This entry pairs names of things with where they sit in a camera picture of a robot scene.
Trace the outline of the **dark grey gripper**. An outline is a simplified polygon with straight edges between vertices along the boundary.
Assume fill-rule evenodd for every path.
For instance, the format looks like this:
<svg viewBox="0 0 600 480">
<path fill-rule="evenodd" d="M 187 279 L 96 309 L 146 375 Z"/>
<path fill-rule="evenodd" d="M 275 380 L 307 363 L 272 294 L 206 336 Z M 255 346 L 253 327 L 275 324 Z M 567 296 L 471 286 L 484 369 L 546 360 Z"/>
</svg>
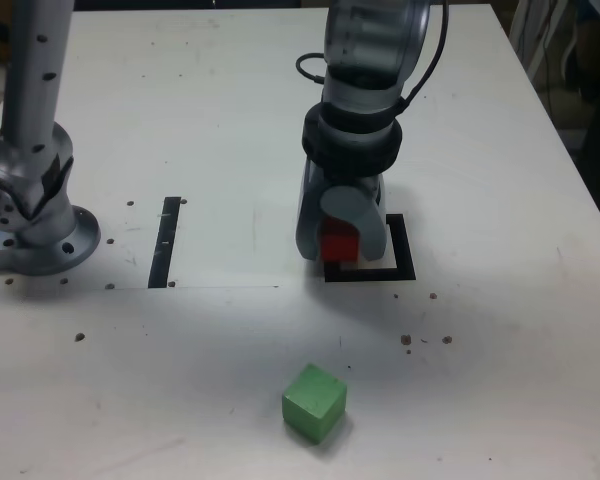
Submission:
<svg viewBox="0 0 600 480">
<path fill-rule="evenodd" d="M 326 174 L 324 177 L 323 170 L 307 158 L 295 232 L 296 246 L 306 260 L 318 259 L 319 227 L 324 213 L 357 230 L 365 260 L 380 260 L 384 256 L 387 233 L 382 174 L 368 177 Z"/>
</svg>

